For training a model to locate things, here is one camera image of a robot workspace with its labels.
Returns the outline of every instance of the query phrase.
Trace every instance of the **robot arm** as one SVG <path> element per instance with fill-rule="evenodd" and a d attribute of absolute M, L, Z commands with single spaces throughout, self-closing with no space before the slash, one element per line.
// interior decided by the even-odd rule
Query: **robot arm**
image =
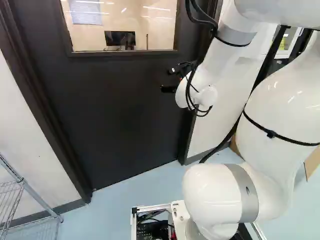
<path fill-rule="evenodd" d="M 215 106 L 216 83 L 233 70 L 261 22 L 319 29 L 319 10 L 315 0 L 232 1 L 218 38 L 192 79 L 198 90 L 190 91 L 194 103 Z M 238 223 L 277 218 L 291 205 L 297 171 L 320 144 L 320 37 L 314 33 L 311 42 L 308 50 L 265 79 L 250 96 L 236 133 L 245 163 L 197 164 L 186 172 L 184 202 L 203 238 L 228 240 Z M 182 108 L 187 106 L 186 85 L 182 80 L 176 92 Z"/>

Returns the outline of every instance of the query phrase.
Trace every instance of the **black door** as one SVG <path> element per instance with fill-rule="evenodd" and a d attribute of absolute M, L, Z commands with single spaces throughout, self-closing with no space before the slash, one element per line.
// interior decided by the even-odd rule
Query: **black door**
<path fill-rule="evenodd" d="M 178 2 L 176 51 L 109 54 L 68 52 L 59 0 L 10 1 L 45 94 L 95 189 L 177 158 L 183 110 L 160 86 L 178 83 L 168 69 L 197 57 L 202 32 Z"/>

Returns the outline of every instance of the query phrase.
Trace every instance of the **door window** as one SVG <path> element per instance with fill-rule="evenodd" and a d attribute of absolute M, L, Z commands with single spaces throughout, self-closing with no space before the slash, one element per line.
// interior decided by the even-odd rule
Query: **door window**
<path fill-rule="evenodd" d="M 61 0 L 74 52 L 175 50 L 177 0 Z"/>

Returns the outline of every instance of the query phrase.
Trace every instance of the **computer monitor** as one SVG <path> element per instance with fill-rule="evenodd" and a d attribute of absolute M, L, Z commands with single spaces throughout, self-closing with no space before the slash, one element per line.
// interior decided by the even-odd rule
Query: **computer monitor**
<path fill-rule="evenodd" d="M 107 46 L 125 46 L 131 49 L 136 45 L 136 32 L 134 31 L 104 31 Z"/>

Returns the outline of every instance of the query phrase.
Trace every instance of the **window blind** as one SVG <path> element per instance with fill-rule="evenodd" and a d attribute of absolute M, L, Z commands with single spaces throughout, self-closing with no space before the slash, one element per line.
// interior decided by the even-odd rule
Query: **window blind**
<path fill-rule="evenodd" d="M 102 25 L 99 0 L 68 0 L 73 24 Z"/>

